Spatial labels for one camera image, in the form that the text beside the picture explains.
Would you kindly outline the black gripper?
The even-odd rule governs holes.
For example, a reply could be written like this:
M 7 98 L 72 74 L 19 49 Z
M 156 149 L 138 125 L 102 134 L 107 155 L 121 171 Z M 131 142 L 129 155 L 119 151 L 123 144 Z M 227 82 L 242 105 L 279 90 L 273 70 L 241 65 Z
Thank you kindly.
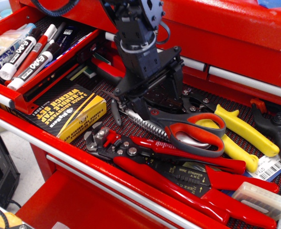
M 155 36 L 146 43 L 130 45 L 124 43 L 123 39 L 116 35 L 114 42 L 125 68 L 132 70 L 132 72 L 140 75 L 142 78 L 157 72 L 171 60 L 177 62 L 182 61 L 182 66 L 181 64 L 175 64 L 167 68 L 165 74 L 166 79 L 163 81 L 163 85 L 171 98 L 176 100 L 181 98 L 183 88 L 183 60 L 181 59 L 180 46 L 174 46 L 159 52 L 156 47 Z M 130 101 L 135 113 L 143 120 L 150 120 L 151 115 L 143 97 L 130 97 Z

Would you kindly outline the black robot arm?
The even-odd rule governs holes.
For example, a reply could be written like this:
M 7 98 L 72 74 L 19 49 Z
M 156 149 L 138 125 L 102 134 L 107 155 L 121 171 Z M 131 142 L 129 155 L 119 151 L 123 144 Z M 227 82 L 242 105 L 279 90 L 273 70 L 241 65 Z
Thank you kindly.
M 113 94 L 122 105 L 143 120 L 149 120 L 151 115 L 143 99 L 149 89 L 166 81 L 175 98 L 182 91 L 181 48 L 175 46 L 158 52 L 156 47 L 158 27 L 169 30 L 161 20 L 165 14 L 163 1 L 102 0 L 100 3 L 117 29 L 114 42 L 126 69 Z

